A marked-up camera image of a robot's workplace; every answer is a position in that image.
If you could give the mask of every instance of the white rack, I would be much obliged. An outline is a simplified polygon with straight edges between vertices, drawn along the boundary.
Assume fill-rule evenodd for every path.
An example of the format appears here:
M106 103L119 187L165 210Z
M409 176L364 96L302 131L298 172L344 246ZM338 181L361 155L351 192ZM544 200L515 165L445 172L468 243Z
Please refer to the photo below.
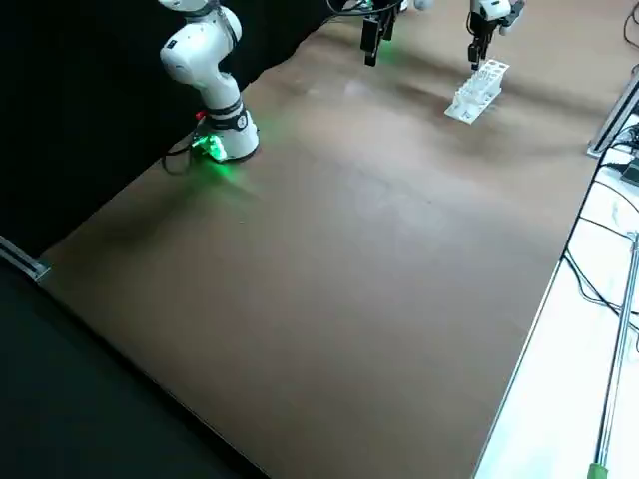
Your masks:
M501 93L501 81L509 66L488 60L455 92L445 115L472 125Z

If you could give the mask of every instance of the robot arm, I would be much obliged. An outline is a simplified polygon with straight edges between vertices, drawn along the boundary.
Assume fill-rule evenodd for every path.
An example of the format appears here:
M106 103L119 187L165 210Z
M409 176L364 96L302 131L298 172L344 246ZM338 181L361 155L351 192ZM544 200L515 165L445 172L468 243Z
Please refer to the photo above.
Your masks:
M187 25L160 52L169 75L199 90L206 115L194 135L218 162L250 156L258 147L258 129L242 100L236 80L220 71L220 62L242 37L238 17L219 0L159 0L181 13Z
M399 12L408 8L408 0L368 0L370 11L364 16L360 48L365 52L364 62L374 67L381 40L392 39L392 29ZM433 0L414 0L417 10L425 10Z
M473 70L486 59L488 46L497 27L499 34L506 35L519 19L525 0L510 3L509 0L470 0L470 12L466 28L473 36L468 46L468 61Z

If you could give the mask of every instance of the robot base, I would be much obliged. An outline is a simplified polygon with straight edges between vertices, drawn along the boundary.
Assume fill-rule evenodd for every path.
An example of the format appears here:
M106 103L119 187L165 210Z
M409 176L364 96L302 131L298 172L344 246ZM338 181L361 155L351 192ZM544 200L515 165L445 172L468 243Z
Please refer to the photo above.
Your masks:
M210 116L198 127L191 147L200 150L218 163L244 160L258 148L258 127L248 111L239 117L235 128L224 125Z

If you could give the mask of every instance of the white surface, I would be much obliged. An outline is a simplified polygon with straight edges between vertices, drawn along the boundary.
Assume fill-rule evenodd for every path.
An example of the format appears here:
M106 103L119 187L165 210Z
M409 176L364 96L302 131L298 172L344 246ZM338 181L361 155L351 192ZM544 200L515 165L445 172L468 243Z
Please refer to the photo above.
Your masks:
M501 81L507 70L505 63L488 60L455 92L444 114L472 125L501 93Z
M604 163L629 160L626 153L611 150ZM621 182L618 173L602 169L596 178L639 207L639 190ZM639 214L600 185L590 190L582 216L622 233L639 231ZM599 292L621 304L630 241L580 221L568 245ZM563 262L550 285L476 478L585 479L594 458L618 319L606 307L584 300L577 284ZM586 292L594 296L587 288ZM635 316L632 321L639 323ZM634 463L639 433L636 341L637 335L631 331L613 425L609 479L638 477Z

